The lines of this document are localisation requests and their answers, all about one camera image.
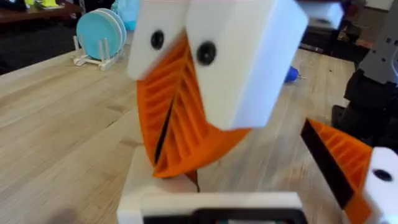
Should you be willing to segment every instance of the gray metal part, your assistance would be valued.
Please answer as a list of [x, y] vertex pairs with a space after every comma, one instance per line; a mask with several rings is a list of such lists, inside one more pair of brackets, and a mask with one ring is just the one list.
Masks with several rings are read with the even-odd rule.
[[398, 0], [394, 0], [373, 49], [359, 68], [364, 75], [385, 84], [398, 83]]

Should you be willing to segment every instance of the light blue dish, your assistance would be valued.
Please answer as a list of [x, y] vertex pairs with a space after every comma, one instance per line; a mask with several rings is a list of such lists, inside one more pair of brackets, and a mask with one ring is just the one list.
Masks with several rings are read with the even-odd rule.
[[101, 59], [100, 51], [98, 50], [98, 41], [107, 38], [109, 55], [115, 55], [120, 46], [120, 38], [117, 27], [106, 17], [97, 13], [87, 13], [82, 16], [76, 27], [76, 34], [80, 45], [84, 45], [86, 53], [96, 59]]
[[124, 23], [123, 23], [122, 19], [114, 11], [106, 9], [106, 8], [97, 9], [96, 11], [106, 12], [109, 15], [111, 15], [113, 17], [113, 19], [116, 20], [116, 22], [118, 22], [119, 27], [122, 30], [122, 47], [123, 47], [124, 44], [126, 43], [127, 31], [126, 31], [126, 27], [124, 26]]

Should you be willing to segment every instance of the black machine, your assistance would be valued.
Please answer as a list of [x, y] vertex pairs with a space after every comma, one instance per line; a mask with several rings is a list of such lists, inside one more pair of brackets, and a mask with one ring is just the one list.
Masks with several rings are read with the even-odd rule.
[[346, 108], [335, 105], [333, 126], [366, 142], [398, 150], [398, 1], [379, 37], [350, 78]]

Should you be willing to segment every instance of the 3d-printed part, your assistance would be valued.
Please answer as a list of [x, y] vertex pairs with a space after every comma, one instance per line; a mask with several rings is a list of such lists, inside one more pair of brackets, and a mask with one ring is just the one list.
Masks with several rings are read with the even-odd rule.
[[209, 123], [186, 36], [137, 81], [139, 119], [155, 177], [173, 177], [226, 154], [250, 129], [222, 131]]

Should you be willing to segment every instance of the wooden table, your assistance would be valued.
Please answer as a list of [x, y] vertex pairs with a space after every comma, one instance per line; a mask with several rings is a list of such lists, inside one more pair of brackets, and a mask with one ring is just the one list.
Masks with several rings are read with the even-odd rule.
[[9, 23], [9, 22], [17, 22], [24, 21], [30, 19], [38, 19], [38, 18], [48, 18], [55, 16], [67, 16], [72, 13], [79, 13], [81, 9], [79, 6], [74, 5], [72, 3], [63, 1], [65, 7], [61, 9], [41, 9], [35, 5], [30, 6], [26, 12], [13, 11], [8, 9], [0, 8], [0, 24]]
[[[126, 60], [110, 71], [62, 55], [0, 77], [1, 223], [116, 223], [134, 149], [142, 145], [136, 86]], [[354, 71], [304, 50], [306, 80], [283, 87], [264, 129], [200, 170], [204, 192], [297, 191], [310, 223], [339, 223], [340, 210], [299, 136], [305, 117], [330, 123]]]

